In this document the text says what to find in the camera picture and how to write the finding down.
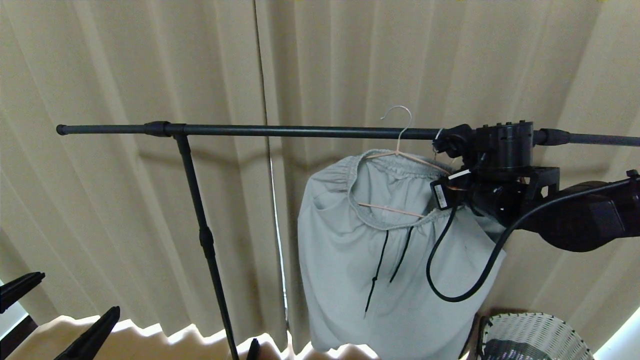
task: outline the black drawstring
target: black drawstring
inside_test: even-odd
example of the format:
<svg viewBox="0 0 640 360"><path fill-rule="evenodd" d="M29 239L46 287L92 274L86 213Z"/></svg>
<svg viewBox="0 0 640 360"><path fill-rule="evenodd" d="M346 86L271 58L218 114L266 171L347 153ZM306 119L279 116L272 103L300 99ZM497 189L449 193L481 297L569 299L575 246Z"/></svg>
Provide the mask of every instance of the black drawstring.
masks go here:
<svg viewBox="0 0 640 360"><path fill-rule="evenodd" d="M406 242L404 243L404 250L402 250L402 256L400 256L400 262L398 262L398 265L396 266L396 270L394 271L394 274L391 276L391 280L389 280L389 284L394 280L394 278L396 277L396 274L398 273L398 269L400 269L400 264L402 263L402 260L404 259L404 254L406 253L406 248L409 247L409 239L411 238L411 232L413 231L413 226L411 226L409 228L409 233L407 233L406 235Z"/></svg>
<svg viewBox="0 0 640 360"><path fill-rule="evenodd" d="M380 253L380 261L378 262L378 268L376 269L376 276L371 279L371 290L369 291L369 297L367 298L367 306L364 308L365 315L369 310L369 303L371 302L371 295L373 295L373 288L376 286L376 280L378 280L378 274L380 273L380 265L382 265L382 257L385 255L385 247L387 247L387 240L389 240L389 230L387 230L387 236L385 237L385 243L382 245L382 252Z"/></svg>

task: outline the woven basket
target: woven basket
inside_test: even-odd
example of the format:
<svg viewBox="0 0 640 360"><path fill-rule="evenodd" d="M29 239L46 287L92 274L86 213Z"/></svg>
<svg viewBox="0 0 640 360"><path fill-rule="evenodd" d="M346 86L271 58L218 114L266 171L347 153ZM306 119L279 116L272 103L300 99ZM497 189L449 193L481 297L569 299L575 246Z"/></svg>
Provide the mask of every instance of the woven basket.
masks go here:
<svg viewBox="0 0 640 360"><path fill-rule="evenodd" d="M499 314L483 318L480 360L593 360L590 349L566 322L548 314Z"/></svg>

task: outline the curtain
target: curtain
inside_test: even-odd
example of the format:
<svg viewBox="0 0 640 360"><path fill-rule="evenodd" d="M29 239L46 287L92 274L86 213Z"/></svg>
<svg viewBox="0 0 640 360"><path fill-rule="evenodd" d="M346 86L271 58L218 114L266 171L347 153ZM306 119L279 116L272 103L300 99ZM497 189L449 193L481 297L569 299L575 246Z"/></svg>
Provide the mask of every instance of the curtain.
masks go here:
<svg viewBox="0 0 640 360"><path fill-rule="evenodd" d="M24 300L38 322L117 304L122 318L159 322L167 334L191 323L204 336L221 329L175 142L60 137L56 124L404 127L401 111L380 120L401 104L413 127L531 120L640 136L634 0L0 6L0 277L47 273ZM237 340L268 332L282 348L288 321L300 351L309 339L296 246L305 183L395 141L190 140ZM401 148L433 156L429 142ZM621 179L640 158L593 145L534 153L537 165L561 167L561 187ZM640 306L637 239L572 254L518 232L506 250L483 310L550 313L598 348Z"/></svg>

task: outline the clothes hanger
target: clothes hanger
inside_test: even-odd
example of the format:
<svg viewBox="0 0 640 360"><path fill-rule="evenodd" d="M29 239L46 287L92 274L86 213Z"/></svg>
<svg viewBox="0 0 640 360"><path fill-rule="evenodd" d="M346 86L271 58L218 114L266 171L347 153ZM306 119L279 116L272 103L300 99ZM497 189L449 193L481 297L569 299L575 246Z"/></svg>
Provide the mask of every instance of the clothes hanger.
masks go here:
<svg viewBox="0 0 640 360"><path fill-rule="evenodd" d="M437 168L437 169L441 170L442 172L444 172L445 174L450 175L450 173L448 171L444 170L443 168L441 168L441 167L439 167L437 165L434 165L432 163L428 163L427 161L424 161L422 159L418 159L415 156L412 156L410 154L407 154L407 153L404 153L404 152L400 151L400 138L402 137L402 133L404 133L411 126L411 123L413 122L413 115L411 114L411 111L407 107L402 106L402 105L395 105L395 106L389 108L389 110L387 110L385 116L381 117L380 120L384 120L387 117L387 115L389 114L389 112L391 110L395 109L395 108L405 109L406 112L409 113L409 124L406 126L406 128L404 128L402 131L400 131L400 135L398 135L398 141L397 141L397 144L396 144L396 151L384 152L382 154L370 155L370 156L367 156L366 159L381 158L382 156L389 156L389 155L398 155L398 156L402 156L404 158L408 158L410 160L416 161L418 163L422 163L422 164L425 164L427 166ZM388 210L388 211L393 211L394 213L400 213L400 214L411 215L411 216L415 216L415 217L419 217L419 218L424 218L424 215L422 215L422 214L412 213L412 212L404 211L404 210L392 209L392 208L388 208L386 206L366 204L364 202L359 202L358 205L367 206L368 208L376 208L376 209Z"/></svg>

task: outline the metal hook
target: metal hook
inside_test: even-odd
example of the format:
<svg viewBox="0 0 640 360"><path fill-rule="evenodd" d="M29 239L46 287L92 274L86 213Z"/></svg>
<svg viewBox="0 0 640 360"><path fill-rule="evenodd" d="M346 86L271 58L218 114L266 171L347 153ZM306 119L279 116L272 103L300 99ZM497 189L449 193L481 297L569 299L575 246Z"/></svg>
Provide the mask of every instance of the metal hook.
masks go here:
<svg viewBox="0 0 640 360"><path fill-rule="evenodd" d="M380 120L385 120L385 117L387 117L387 115L389 115L391 110L395 108L405 109L406 112L409 113L409 124L407 124L407 126L404 129L402 129L402 131L400 131L400 134L398 135L398 141L396 143L396 152L400 152L400 138L402 137L402 134L411 126L411 123L413 122L413 114L411 114L411 110L409 110L406 106L395 105L390 107L389 110L387 110L387 112L385 113L385 116L381 117Z"/></svg>

